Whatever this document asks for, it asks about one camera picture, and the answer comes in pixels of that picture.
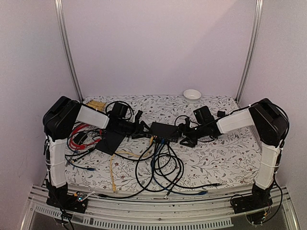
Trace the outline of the black TP-Link network switch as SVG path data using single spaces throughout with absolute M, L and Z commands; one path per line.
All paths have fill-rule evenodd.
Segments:
M 150 134 L 156 137 L 157 140 L 166 140 L 177 143 L 181 137 L 181 133 L 178 131 L 175 125 L 163 124 L 158 122 L 152 122 L 150 127 Z

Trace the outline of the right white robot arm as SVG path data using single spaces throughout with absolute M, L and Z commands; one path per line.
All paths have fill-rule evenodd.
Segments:
M 228 114 L 218 111 L 217 118 L 213 117 L 207 106 L 196 109 L 193 113 L 197 126 L 191 127 L 189 118 L 176 125 L 178 131 L 184 135 L 181 145 L 191 148 L 203 137 L 216 138 L 240 128 L 255 128 L 261 143 L 260 168 L 251 195 L 237 195 L 230 200 L 230 204 L 236 214 L 272 205 L 271 189 L 277 184 L 275 175 L 290 128 L 287 114 L 267 98 Z

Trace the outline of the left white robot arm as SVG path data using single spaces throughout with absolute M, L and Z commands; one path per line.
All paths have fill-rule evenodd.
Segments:
M 44 154 L 47 167 L 47 204 L 61 211 L 85 213 L 88 196 L 69 195 L 65 178 L 65 148 L 76 122 L 91 125 L 123 136 L 142 138 L 148 136 L 150 127 L 141 121 L 142 111 L 132 112 L 133 121 L 124 117 L 122 102 L 104 113 L 66 96 L 60 97 L 43 117 L 46 135 Z

